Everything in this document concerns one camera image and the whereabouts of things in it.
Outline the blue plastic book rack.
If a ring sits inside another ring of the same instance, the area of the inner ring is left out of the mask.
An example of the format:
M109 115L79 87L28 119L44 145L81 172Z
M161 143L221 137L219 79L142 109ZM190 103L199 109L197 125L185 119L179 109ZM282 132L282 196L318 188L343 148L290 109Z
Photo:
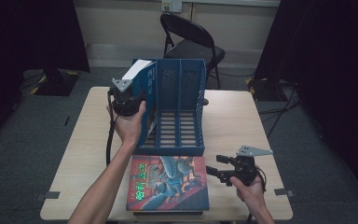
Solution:
M157 62L156 126L136 155L201 156L206 84L200 59L143 59Z

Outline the grey tape strip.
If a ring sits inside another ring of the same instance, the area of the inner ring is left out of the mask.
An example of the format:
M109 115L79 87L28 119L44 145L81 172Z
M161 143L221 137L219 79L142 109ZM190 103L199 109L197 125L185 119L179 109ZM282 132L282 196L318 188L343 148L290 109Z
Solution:
M291 189L275 189L274 192L276 196L286 195L288 198L296 196Z
M37 194L35 199L39 202L43 202L46 199L58 199L60 196L60 192L59 191L48 191L45 193L40 193Z

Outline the black curtain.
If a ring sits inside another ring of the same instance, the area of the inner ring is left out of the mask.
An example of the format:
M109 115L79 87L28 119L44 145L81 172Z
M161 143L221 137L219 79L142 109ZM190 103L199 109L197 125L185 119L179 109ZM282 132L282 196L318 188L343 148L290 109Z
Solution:
M255 76L297 84L358 181L358 0L280 0Z
M35 69L90 70L74 0L0 0L0 125Z

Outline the person's left hand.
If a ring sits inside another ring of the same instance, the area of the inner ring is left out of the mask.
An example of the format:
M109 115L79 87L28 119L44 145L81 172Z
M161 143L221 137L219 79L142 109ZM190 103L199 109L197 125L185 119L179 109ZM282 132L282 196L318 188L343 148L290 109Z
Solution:
M136 114L130 117L119 116L109 106L106 107L108 113L113 116L115 131L121 139L123 145L136 147L142 132L142 119L145 112L145 101L139 105Z

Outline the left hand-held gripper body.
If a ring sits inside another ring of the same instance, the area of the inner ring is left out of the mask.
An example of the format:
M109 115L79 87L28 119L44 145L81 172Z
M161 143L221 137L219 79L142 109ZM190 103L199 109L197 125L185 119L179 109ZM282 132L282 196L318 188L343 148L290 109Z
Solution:
M136 90L130 79L115 79L109 94L114 97L110 102L113 110L123 117L131 117L139 111L142 101L146 99L145 90Z

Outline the person's right hand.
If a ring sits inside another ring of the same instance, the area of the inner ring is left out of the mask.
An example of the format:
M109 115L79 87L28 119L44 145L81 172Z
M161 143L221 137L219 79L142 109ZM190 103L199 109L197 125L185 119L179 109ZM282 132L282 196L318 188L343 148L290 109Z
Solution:
M230 181L237 189L237 196L247 205L249 212L255 217L261 217L267 210L261 178L257 176L250 186L245 186L235 176L232 176Z

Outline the black book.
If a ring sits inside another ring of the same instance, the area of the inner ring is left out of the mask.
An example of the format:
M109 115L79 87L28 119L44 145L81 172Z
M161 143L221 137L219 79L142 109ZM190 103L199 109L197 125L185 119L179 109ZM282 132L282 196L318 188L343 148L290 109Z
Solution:
M135 216L201 216L203 211L135 211Z

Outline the white wall socket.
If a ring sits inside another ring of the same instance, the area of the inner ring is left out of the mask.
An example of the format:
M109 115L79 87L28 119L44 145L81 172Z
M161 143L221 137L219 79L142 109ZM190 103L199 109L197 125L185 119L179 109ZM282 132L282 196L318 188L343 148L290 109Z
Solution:
M181 1L174 0L161 0L161 10L163 12L181 13L183 3Z

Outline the black folding chair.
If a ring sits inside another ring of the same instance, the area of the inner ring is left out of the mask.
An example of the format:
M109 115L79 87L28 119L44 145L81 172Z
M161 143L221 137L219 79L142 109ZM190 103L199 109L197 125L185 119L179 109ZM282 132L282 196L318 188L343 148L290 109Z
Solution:
M221 88L218 64L226 56L223 49L214 44L209 32L201 25L172 13L160 15L165 32L163 57L169 59L203 59L209 77Z

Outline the thick blue book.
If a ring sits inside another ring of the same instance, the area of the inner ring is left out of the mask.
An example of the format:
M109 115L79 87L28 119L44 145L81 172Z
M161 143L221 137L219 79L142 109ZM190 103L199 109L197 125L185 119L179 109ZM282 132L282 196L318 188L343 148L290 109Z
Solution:
M130 80L132 96L145 101L145 112L142 118L142 132L137 146L145 144L148 136L156 126L156 75L157 62L137 59L133 61L131 68L122 77Z

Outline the red illustrated book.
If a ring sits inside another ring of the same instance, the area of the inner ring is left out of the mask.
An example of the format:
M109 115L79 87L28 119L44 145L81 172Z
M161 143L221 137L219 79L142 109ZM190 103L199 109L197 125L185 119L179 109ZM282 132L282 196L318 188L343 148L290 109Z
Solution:
M130 171L126 209L134 214L210 209L203 157L135 155Z

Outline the black stand base striped tape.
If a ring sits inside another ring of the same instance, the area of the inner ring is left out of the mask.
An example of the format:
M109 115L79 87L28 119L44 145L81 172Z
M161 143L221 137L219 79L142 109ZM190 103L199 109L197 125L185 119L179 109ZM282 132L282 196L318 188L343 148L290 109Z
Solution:
M246 85L249 92L253 95L255 101L258 102L279 102L279 92L277 86L266 79L248 78Z
M69 96L79 78L79 73L59 69L55 73L43 69L27 70L19 90L34 95Z

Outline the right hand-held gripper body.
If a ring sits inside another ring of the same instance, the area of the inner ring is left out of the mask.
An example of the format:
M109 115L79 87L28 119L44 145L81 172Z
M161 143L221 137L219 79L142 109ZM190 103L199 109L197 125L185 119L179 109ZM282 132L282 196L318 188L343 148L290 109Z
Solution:
M234 176L243 185L249 187L255 181L255 178L260 175L260 169L255 165L255 157L272 154L273 151L271 149L241 146L236 152L236 157L230 157L228 163L234 166Z

